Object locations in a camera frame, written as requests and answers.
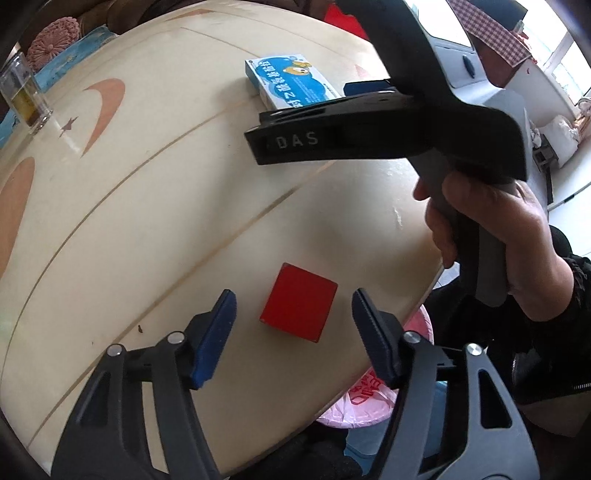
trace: pink plastic bag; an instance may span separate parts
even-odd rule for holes
[[[422,305],[404,326],[404,330],[414,330],[433,343],[431,320]],[[375,425],[392,415],[397,394],[398,390],[390,390],[370,368],[318,421],[338,429]]]

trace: human hand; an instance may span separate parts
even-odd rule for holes
[[[509,293],[529,319],[543,322],[557,317],[569,305],[573,272],[554,251],[545,212],[533,192],[518,181],[517,193],[511,195],[456,171],[443,182],[443,195],[449,204],[506,245]],[[421,180],[413,196],[416,200],[430,197]],[[441,251],[443,266],[451,267],[457,258],[452,227],[431,199],[425,222]]]

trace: blue and white box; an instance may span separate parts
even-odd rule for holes
[[[299,54],[247,60],[246,75],[269,110],[306,106],[341,97]]]

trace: glass cup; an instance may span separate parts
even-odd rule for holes
[[[37,132],[51,116],[45,96],[18,45],[0,72],[0,93],[18,119]]]

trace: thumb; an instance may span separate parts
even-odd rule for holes
[[[532,212],[521,196],[451,172],[443,181],[443,195],[458,212],[482,225],[505,244],[522,240]]]

